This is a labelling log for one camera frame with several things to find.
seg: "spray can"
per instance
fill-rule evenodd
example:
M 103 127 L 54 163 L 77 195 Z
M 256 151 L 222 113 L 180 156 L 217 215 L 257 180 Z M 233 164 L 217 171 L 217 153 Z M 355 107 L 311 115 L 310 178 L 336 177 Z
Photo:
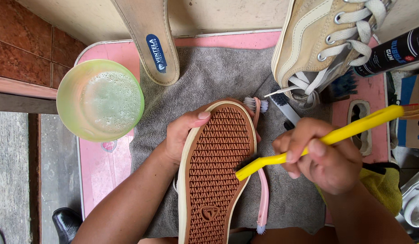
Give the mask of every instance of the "spray can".
M 419 27 L 374 47 L 368 62 L 354 67 L 354 71 L 369 77 L 418 62 Z

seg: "fingernail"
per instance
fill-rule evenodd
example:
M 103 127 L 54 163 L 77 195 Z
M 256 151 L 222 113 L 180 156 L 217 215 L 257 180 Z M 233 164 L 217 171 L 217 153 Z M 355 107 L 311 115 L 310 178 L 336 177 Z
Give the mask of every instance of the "fingernail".
M 198 119 L 206 119 L 206 118 L 208 118 L 208 117 L 210 117 L 211 116 L 211 113 L 210 112 L 200 112 L 198 115 L 197 115 L 197 118 Z
M 288 151 L 287 153 L 286 153 L 286 162 L 290 162 L 292 160 L 292 152 L 291 151 Z
M 326 146 L 318 139 L 312 139 L 309 143 L 309 151 L 316 156 L 322 157 L 325 155 Z
M 289 177 L 291 177 L 292 179 L 297 179 L 299 177 L 299 175 L 294 174 L 293 172 L 288 172 Z

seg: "black shoe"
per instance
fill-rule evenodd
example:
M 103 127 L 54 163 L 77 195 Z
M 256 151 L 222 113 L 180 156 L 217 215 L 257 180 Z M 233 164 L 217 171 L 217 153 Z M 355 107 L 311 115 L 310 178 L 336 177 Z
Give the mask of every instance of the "black shoe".
M 59 235 L 59 244 L 71 244 L 83 223 L 82 217 L 71 208 L 59 208 L 54 211 L 52 218 Z

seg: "yellow cloth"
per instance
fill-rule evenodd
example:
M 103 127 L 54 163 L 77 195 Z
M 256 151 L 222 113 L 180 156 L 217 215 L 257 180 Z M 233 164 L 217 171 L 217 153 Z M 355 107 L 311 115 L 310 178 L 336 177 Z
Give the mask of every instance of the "yellow cloth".
M 402 207 L 402 194 L 398 186 L 399 167 L 397 164 L 364 164 L 360 171 L 359 179 L 381 204 L 394 216 L 398 215 Z M 315 186 L 325 202 L 320 187 L 316 184 Z

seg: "gray towel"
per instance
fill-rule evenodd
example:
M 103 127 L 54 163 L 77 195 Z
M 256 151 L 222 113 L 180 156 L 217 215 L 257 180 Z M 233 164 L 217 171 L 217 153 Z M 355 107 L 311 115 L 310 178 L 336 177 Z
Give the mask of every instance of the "gray towel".
M 168 123 L 185 112 L 226 97 L 239 101 L 246 96 L 263 99 L 275 84 L 270 67 L 272 53 L 273 48 L 178 48 L 181 75 L 172 86 L 155 84 L 141 68 L 145 110 L 134 128 L 134 139 L 130 144 L 131 172 L 164 140 Z M 313 110 L 301 111 L 297 104 L 291 104 L 301 117 L 331 119 L 331 106 L 320 105 Z M 270 102 L 268 111 L 259 119 L 257 131 L 262 141 L 258 144 L 258 153 L 274 155 L 271 143 L 285 132 L 285 120 L 286 117 Z M 304 176 L 291 179 L 280 165 L 264 169 L 270 190 L 266 228 L 301 227 L 315 233 L 323 227 L 325 205 L 309 180 Z M 237 202 L 231 228 L 256 228 L 260 198 L 259 175 L 253 174 Z M 178 236 L 178 194 L 172 186 L 167 190 L 145 236 Z

